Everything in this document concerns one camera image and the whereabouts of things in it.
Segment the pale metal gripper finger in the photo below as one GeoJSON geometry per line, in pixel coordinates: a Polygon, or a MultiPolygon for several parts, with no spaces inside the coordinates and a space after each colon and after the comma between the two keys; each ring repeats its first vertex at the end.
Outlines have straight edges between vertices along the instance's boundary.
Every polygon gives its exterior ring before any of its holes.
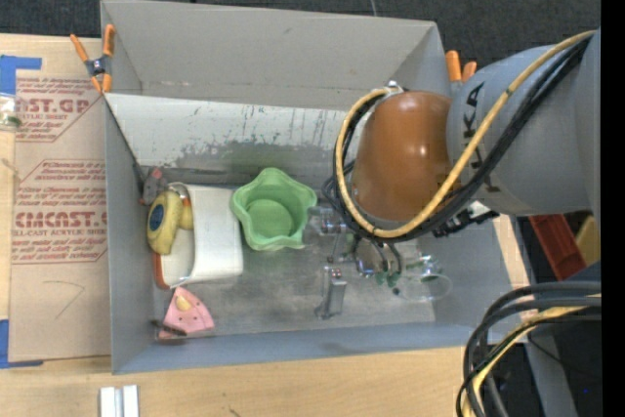
{"type": "Polygon", "coordinates": [[[321,302],[315,308],[317,318],[329,319],[343,311],[348,282],[339,268],[326,266],[321,282],[321,302]]]}
{"type": "Polygon", "coordinates": [[[329,206],[314,206],[308,209],[303,241],[307,245],[319,245],[323,238],[337,237],[348,232],[343,218],[329,206]]]}

